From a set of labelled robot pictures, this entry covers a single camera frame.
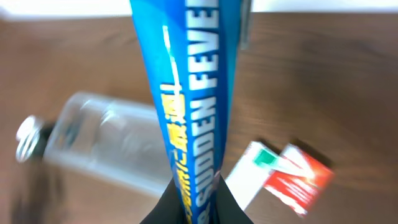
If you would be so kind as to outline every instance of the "blue label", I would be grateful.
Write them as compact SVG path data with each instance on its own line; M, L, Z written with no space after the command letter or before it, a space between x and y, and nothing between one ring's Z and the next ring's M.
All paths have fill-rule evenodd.
M131 0L188 223L209 223L231 108L240 0Z

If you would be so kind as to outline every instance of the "clear plastic container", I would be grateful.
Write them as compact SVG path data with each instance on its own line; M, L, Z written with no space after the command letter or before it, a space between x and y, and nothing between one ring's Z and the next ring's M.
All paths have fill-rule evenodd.
M44 159L153 196L172 178L155 108L91 93L68 100Z

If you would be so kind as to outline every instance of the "wooden table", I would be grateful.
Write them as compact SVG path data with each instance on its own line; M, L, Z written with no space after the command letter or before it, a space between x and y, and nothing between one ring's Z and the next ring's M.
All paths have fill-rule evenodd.
M305 220L265 190L254 223L398 223L398 16L256 14L240 52L223 175L257 138L299 138L336 177ZM0 23L0 223L138 223L156 198L46 164L14 136L79 90L152 103L130 18Z

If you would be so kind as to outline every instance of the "red card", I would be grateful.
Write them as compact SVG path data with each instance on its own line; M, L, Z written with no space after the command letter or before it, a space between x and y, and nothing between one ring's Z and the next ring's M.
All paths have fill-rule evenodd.
M264 187L303 217L332 177L329 168L289 144Z

